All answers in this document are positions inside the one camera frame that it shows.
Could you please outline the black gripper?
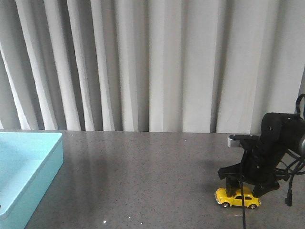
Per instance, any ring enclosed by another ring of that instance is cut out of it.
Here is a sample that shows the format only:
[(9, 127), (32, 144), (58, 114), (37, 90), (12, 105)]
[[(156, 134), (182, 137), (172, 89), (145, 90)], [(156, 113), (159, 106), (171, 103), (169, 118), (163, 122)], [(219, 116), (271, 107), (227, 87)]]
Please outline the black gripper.
[(260, 198), (279, 189), (278, 181), (288, 179), (286, 171), (276, 169), (289, 151), (298, 154), (297, 165), (305, 159), (305, 121), (296, 114), (267, 113), (261, 123), (261, 135), (256, 142), (244, 140), (242, 161), (219, 169), (220, 179), (226, 178), (226, 194), (235, 195), (238, 180), (251, 184), (253, 196)]

